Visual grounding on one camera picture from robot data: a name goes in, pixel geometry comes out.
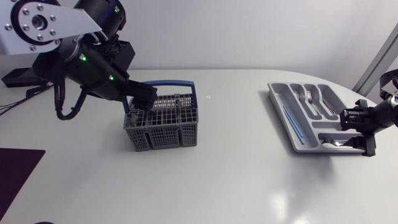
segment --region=black cable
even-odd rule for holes
[[[14,105],[14,104],[16,104],[16,103],[18,103],[18,102],[10,103],[10,104],[8,104],[8,105],[2,105],[2,106],[0,106],[0,107],[8,107],[8,106]]]
[[[69,114],[64,115],[62,113],[62,106],[65,101],[65,82],[61,83],[61,85],[54,85],[54,103],[57,117],[62,121],[73,119],[80,112],[80,108],[86,99],[87,93],[86,88],[83,87],[75,107],[71,108],[72,111]]]
[[[51,87],[53,87],[53,85],[50,85],[50,86],[47,85],[46,88],[44,88],[43,90],[41,90],[41,91],[39,91],[39,92],[37,92],[37,93],[31,94],[30,97],[27,97],[27,98],[24,98],[24,99],[22,99],[22,100],[20,100],[20,101],[15,102],[15,103],[9,104],[9,105],[12,105],[12,106],[7,106],[7,105],[6,105],[7,107],[1,108],[1,109],[0,109],[0,110],[5,110],[5,111],[3,111],[3,112],[0,113],[0,116],[3,115],[3,114],[5,114],[5,113],[7,113],[9,110],[15,108],[16,106],[22,104],[23,102],[25,102],[25,101],[31,99],[32,97],[37,96],[37,95],[43,93],[44,91],[48,90],[48,89],[51,88]]]

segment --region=white table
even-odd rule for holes
[[[134,152],[121,103],[88,97],[75,119],[59,121],[48,91],[0,117],[0,147],[47,151],[2,223],[398,222],[398,129],[376,135],[371,158],[297,154],[267,83],[327,83],[351,107],[362,98],[356,93],[276,70],[130,74],[137,81],[195,82],[198,146]],[[24,90],[1,86],[0,105]],[[67,82],[66,104],[73,106],[79,90]]]

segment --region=cutlery tray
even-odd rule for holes
[[[362,136],[355,130],[341,130],[339,114],[348,107],[330,86],[270,82],[268,87],[269,97],[296,152],[364,152],[362,149],[325,142],[325,139],[332,139],[344,143],[352,137]],[[308,100],[308,91],[312,103]],[[292,121],[302,136],[301,140]]]

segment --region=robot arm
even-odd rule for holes
[[[80,0],[74,9],[56,0],[10,0],[0,9],[0,54],[41,53],[33,64],[36,75],[54,83],[55,109],[62,119],[79,112],[86,95],[133,103],[150,110],[156,88],[129,80],[135,56],[117,31],[126,23],[118,0]],[[68,115],[62,114],[65,77],[81,85],[81,95]]]
[[[368,107],[366,100],[358,100],[355,108],[340,113],[343,131],[355,129],[363,135],[351,138],[344,145],[364,149],[364,156],[376,154],[376,133],[393,125],[398,127],[398,70],[384,74],[380,86],[380,97],[384,100],[382,103],[373,108]]]

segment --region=dish rack basket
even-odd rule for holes
[[[158,96],[151,111],[134,109],[132,100],[124,129],[136,151],[197,145],[198,104],[195,84],[182,80],[144,82],[152,86],[189,86],[192,93]]]

